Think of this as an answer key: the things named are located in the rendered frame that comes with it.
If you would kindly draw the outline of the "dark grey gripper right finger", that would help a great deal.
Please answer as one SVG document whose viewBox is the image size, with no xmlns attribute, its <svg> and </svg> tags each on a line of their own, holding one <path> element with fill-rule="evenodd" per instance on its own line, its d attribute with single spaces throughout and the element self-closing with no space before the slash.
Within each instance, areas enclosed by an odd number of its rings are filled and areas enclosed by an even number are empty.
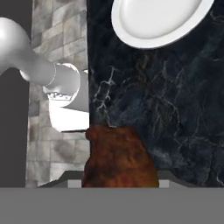
<svg viewBox="0 0 224 224">
<path fill-rule="evenodd" d="M 187 183 L 184 180 L 176 178 L 170 171 L 158 171 L 157 175 L 160 188 L 197 188 L 194 184 Z"/>
</svg>

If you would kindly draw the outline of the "brown chicken drumstick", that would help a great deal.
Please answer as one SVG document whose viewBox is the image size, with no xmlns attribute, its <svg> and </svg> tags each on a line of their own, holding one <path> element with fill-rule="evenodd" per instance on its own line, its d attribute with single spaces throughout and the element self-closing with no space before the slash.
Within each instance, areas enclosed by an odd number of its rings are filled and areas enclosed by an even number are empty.
<svg viewBox="0 0 224 224">
<path fill-rule="evenodd" d="M 83 187 L 159 187 L 152 156 L 131 127 L 92 126 Z"/>
</svg>

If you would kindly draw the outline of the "white plate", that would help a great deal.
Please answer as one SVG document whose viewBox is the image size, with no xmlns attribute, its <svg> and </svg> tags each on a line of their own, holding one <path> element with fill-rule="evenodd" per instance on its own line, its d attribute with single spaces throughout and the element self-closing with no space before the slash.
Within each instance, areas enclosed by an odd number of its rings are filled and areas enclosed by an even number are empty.
<svg viewBox="0 0 224 224">
<path fill-rule="evenodd" d="M 116 36 L 139 49 L 168 46 L 195 29 L 215 0 L 114 0 L 111 23 Z"/>
</svg>

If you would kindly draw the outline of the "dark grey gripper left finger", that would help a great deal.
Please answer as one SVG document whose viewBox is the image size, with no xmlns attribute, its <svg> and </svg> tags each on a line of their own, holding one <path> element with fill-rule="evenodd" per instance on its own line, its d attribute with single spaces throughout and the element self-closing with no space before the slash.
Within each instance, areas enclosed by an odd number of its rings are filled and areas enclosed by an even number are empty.
<svg viewBox="0 0 224 224">
<path fill-rule="evenodd" d="M 58 179 L 43 184 L 41 187 L 67 187 L 69 180 L 82 180 L 83 174 L 84 171 L 64 171 Z"/>
</svg>

